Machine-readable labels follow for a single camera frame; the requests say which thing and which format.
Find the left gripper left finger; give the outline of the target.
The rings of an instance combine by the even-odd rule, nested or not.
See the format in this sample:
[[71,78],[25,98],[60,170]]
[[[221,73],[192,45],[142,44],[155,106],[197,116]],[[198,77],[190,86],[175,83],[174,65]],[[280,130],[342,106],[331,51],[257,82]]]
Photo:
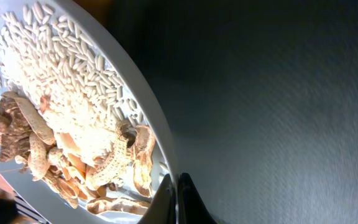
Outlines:
[[176,224],[176,190],[167,174],[138,224]]

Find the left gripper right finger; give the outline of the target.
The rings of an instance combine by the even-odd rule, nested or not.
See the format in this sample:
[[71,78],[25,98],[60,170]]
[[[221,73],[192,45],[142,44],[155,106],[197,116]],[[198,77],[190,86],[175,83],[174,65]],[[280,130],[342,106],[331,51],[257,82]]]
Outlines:
[[177,189],[179,224],[216,224],[188,173],[180,175]]

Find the food scraps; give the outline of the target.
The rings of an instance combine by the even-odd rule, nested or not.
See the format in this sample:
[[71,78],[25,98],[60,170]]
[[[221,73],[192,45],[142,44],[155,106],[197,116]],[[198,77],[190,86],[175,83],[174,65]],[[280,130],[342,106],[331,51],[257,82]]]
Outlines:
[[15,161],[71,208],[140,217],[155,136],[82,25],[41,2],[0,2],[0,162]]

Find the grey plate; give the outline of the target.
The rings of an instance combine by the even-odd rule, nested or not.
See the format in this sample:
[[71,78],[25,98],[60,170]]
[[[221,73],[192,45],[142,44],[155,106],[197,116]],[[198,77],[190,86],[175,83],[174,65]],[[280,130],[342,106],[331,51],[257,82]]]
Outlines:
[[[169,175],[177,173],[177,160],[175,158],[173,136],[168,126],[166,117],[146,79],[136,64],[120,46],[119,42],[90,14],[73,1],[0,1],[0,30],[5,26],[2,15],[13,12],[17,20],[23,20],[22,8],[27,6],[30,11],[34,2],[39,2],[52,7],[55,19],[61,15],[67,15],[74,23],[78,24],[81,31],[93,42],[95,52],[103,55],[107,60],[106,68],[113,68],[118,72],[125,84],[124,96],[133,96],[136,99],[138,109],[144,112],[143,123],[148,124],[156,135],[156,148],[153,152],[154,166],[152,168],[152,188],[158,190],[161,176],[165,171],[159,163],[165,162]],[[5,92],[5,86],[0,87],[1,94]],[[0,172],[9,185],[26,201],[33,210],[37,211],[49,223],[137,223],[142,217],[130,213],[109,212],[103,215],[93,215],[85,208],[85,203],[80,202],[77,209],[71,208],[64,199],[54,193],[43,182],[33,182],[28,171],[20,174],[17,170],[2,173],[8,169],[20,169],[14,161],[0,162]]]

